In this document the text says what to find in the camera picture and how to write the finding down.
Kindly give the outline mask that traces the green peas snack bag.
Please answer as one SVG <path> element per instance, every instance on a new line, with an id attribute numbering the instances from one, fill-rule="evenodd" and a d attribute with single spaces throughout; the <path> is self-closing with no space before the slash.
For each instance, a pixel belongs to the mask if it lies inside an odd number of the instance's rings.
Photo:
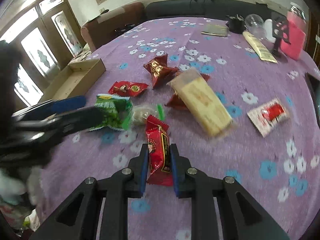
<path id="1" fill-rule="evenodd" d="M 126 131 L 131 122 L 133 104 L 130 97 L 116 94 L 98 94 L 95 107 L 103 113 L 103 120 L 90 131 L 96 131 L 105 127 L 116 131 Z"/>

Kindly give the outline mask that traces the red round-logo candy packet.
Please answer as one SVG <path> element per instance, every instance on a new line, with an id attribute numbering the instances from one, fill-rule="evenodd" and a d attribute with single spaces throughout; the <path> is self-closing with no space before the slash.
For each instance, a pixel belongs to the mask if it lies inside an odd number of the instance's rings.
<path id="1" fill-rule="evenodd" d="M 116 81 L 109 89 L 109 94 L 117 94 L 119 96 L 136 97 L 148 88 L 146 83 Z"/>

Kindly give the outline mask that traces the brown cake clear packet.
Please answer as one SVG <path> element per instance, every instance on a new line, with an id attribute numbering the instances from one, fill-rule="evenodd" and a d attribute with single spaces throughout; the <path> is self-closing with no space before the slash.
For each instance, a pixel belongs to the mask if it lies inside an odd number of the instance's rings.
<path id="1" fill-rule="evenodd" d="M 161 104 L 151 105 L 144 103 L 132 108 L 131 123 L 133 125 L 144 125 L 150 115 L 155 116 L 161 121 L 165 120 L 165 111 Z"/>

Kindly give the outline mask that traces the red bar snack packet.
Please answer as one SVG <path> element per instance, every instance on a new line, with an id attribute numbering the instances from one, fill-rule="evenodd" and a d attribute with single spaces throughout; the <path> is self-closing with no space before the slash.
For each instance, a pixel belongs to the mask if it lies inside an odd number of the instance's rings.
<path id="1" fill-rule="evenodd" d="M 149 150 L 149 177 L 152 185 L 172 186 L 171 154 L 169 151 L 169 126 L 150 115 L 146 120 L 146 138 Z"/>

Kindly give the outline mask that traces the white red sachet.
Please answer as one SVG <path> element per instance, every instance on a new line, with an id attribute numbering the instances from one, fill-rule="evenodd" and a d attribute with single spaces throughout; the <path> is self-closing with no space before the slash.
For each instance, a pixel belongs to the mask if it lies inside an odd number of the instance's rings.
<path id="1" fill-rule="evenodd" d="M 289 111 L 278 98 L 250 110 L 247 116 L 262 137 L 269 135 L 280 122 L 290 118 Z"/>

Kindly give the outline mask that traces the dark red gold-print packet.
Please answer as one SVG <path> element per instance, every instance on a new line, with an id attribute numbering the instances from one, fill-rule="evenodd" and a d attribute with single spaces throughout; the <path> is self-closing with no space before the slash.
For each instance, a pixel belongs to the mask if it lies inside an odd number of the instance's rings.
<path id="1" fill-rule="evenodd" d="M 158 87 L 167 77 L 178 72 L 177 67 L 168 66 L 168 55 L 156 56 L 143 67 L 150 73 L 152 88 Z"/>

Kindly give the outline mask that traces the long beige cracker pack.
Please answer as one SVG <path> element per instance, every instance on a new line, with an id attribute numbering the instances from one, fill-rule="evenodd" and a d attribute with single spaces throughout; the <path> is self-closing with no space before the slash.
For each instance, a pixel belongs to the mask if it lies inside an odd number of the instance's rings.
<path id="1" fill-rule="evenodd" d="M 233 127 L 231 115 L 196 68 L 182 72 L 168 85 L 208 136 L 220 136 Z"/>

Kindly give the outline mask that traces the cardboard box tray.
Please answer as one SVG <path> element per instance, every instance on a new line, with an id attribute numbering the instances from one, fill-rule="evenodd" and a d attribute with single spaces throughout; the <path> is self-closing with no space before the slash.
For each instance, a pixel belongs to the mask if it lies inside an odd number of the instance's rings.
<path id="1" fill-rule="evenodd" d="M 85 95 L 105 71 L 101 59 L 70 63 L 44 91 L 40 102 Z"/>

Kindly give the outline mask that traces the purple floral tablecloth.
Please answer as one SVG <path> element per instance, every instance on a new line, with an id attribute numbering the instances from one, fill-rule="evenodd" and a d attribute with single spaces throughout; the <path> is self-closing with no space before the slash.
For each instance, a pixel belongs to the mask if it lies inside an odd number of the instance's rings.
<path id="1" fill-rule="evenodd" d="M 290 239 L 300 239 L 319 210 L 319 126 L 305 81 L 308 73 L 319 80 L 318 67 L 304 51 L 298 61 L 261 61 L 242 35 L 202 35 L 208 23 L 225 25 L 208 18 L 150 20 L 97 49 L 87 59 L 101 59 L 106 72 L 87 92 L 87 106 L 116 81 L 151 87 L 143 64 L 155 56 L 168 54 L 168 66 L 209 75 L 236 128 L 214 140 L 188 111 L 165 107 L 170 143 L 208 176 L 234 176 Z M 290 118 L 263 138 L 247 112 L 274 98 Z M 127 167 L 142 143 L 144 126 L 66 137 L 41 173 L 40 221 L 85 178 L 108 178 Z M 191 239 L 191 201 L 176 198 L 172 187 L 147 185 L 143 198 L 129 199 L 128 206 L 129 239 Z"/>

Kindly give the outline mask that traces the cream tube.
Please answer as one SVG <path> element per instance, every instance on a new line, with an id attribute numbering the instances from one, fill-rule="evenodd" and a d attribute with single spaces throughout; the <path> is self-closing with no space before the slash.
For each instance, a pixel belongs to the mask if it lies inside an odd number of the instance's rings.
<path id="1" fill-rule="evenodd" d="M 244 31 L 242 34 L 245 40 L 249 43 L 252 49 L 259 56 L 261 61 L 278 63 L 277 60 L 274 58 L 274 56 L 269 52 L 269 50 L 253 34 L 251 34 L 248 31 Z"/>

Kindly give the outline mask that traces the olive notebook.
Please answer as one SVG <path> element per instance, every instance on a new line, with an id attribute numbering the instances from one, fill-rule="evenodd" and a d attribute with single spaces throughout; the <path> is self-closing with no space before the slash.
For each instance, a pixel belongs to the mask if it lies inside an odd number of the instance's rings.
<path id="1" fill-rule="evenodd" d="M 201 34 L 209 36 L 227 37 L 228 27 L 225 25 L 208 24 L 205 26 L 204 30 L 201 31 Z"/>

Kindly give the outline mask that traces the black leather sofa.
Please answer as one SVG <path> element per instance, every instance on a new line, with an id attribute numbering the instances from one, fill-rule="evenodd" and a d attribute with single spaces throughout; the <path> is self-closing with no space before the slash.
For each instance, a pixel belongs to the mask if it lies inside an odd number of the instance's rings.
<path id="1" fill-rule="evenodd" d="M 167 0 L 152 2 L 145 8 L 146 18 L 205 17 L 227 20 L 228 16 L 257 14 L 263 20 L 271 18 L 274 10 L 265 4 L 236 0 Z"/>

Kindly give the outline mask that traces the black small box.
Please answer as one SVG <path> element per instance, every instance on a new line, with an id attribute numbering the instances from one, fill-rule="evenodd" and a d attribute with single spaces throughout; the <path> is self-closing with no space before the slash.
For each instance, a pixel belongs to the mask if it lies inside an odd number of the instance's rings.
<path id="1" fill-rule="evenodd" d="M 226 26 L 229 31 L 235 34 L 242 34 L 246 30 L 245 20 L 242 16 L 227 16 L 228 21 Z"/>

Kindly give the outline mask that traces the clear plastic cup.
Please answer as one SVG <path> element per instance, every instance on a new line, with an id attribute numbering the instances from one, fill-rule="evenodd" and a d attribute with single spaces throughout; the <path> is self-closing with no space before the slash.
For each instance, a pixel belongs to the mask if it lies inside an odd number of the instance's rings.
<path id="1" fill-rule="evenodd" d="M 247 30 L 258 39 L 265 37 L 264 21 L 257 14 L 249 14 L 245 18 Z"/>

